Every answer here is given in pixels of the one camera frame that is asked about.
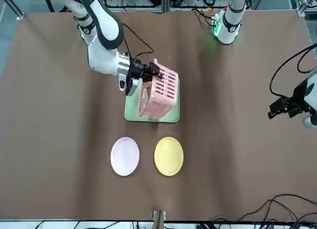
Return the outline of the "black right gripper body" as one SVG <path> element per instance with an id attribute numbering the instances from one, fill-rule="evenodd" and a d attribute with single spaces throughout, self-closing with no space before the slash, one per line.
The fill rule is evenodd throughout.
<path id="1" fill-rule="evenodd" d="M 152 64 L 144 64 L 141 61 L 131 62 L 128 79 L 142 79 L 143 82 L 152 81 Z"/>

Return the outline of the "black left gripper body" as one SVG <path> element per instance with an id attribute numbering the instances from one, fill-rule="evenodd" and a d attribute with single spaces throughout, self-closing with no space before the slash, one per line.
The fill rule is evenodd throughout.
<path id="1" fill-rule="evenodd" d="M 292 100 L 299 109 L 308 108 L 308 104 L 304 101 L 306 89 L 307 89 L 307 80 L 303 80 L 294 88 Z"/>

